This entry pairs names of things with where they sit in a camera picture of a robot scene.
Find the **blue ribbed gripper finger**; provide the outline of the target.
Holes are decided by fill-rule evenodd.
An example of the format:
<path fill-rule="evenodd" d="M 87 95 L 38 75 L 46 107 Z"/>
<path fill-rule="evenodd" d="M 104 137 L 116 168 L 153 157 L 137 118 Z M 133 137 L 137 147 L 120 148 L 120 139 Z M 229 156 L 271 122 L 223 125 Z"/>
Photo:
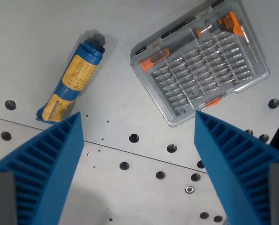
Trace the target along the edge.
<path fill-rule="evenodd" d="M 269 167 L 279 150 L 201 111 L 194 144 L 230 224 L 271 224 Z"/>
<path fill-rule="evenodd" d="M 56 225 L 84 147 L 79 112 L 54 124 L 0 160 L 15 179 L 20 225 Z"/>

